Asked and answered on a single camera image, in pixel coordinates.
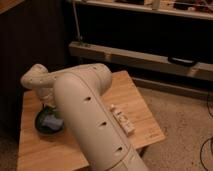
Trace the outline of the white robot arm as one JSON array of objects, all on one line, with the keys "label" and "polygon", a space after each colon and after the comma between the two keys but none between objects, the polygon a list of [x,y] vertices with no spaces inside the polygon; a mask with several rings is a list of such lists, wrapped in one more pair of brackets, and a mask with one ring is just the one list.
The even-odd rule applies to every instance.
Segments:
[{"label": "white robot arm", "polygon": [[71,130],[93,171],[148,171],[101,96],[112,73],[101,63],[49,72],[32,66],[21,78],[27,89],[50,88],[66,127]]}]

